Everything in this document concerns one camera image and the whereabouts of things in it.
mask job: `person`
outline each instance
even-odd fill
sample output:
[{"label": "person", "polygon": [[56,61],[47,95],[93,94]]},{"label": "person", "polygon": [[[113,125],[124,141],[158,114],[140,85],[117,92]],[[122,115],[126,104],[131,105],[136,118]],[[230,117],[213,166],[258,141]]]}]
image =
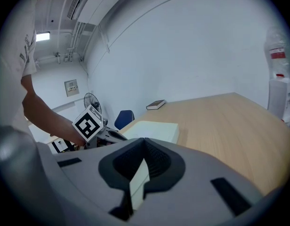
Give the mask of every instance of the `person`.
[{"label": "person", "polygon": [[3,117],[3,124],[31,136],[26,118],[49,134],[84,146],[85,141],[74,129],[72,122],[52,111],[34,91],[31,74],[36,72],[33,59],[36,2],[20,0],[0,32],[0,64],[4,67],[4,74],[7,74],[5,79],[9,81],[8,88],[2,90],[5,94],[10,92],[13,95],[12,99],[5,96],[6,101],[0,101],[0,116]]}]

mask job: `electric fan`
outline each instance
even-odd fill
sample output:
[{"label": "electric fan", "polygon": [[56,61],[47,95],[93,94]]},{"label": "electric fan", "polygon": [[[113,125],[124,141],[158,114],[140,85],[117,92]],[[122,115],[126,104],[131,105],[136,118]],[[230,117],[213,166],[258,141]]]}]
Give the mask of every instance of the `electric fan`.
[{"label": "electric fan", "polygon": [[89,105],[92,105],[100,114],[102,113],[101,106],[97,98],[91,93],[86,93],[84,96],[84,107],[87,108]]}]

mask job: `blue chair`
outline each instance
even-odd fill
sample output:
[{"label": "blue chair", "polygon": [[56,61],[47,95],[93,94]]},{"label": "blue chair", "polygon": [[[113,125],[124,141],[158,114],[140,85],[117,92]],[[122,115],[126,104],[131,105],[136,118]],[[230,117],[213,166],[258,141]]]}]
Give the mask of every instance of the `blue chair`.
[{"label": "blue chair", "polygon": [[126,127],[135,119],[134,113],[132,111],[120,111],[116,121],[115,127],[121,130],[123,127]]}]

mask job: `ceiling light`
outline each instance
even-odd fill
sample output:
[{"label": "ceiling light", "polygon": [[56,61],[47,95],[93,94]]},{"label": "ceiling light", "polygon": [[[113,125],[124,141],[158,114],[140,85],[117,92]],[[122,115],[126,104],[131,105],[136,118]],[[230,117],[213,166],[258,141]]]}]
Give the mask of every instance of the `ceiling light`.
[{"label": "ceiling light", "polygon": [[49,40],[49,39],[50,39],[50,32],[41,32],[41,33],[36,34],[36,42]]}]

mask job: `book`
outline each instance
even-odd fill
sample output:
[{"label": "book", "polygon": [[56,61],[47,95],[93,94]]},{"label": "book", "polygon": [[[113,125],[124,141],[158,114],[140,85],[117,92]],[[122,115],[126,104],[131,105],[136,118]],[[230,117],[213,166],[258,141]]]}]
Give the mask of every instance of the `book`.
[{"label": "book", "polygon": [[166,103],[165,100],[157,100],[155,102],[152,102],[150,105],[146,106],[146,109],[147,110],[157,110],[165,103]]}]

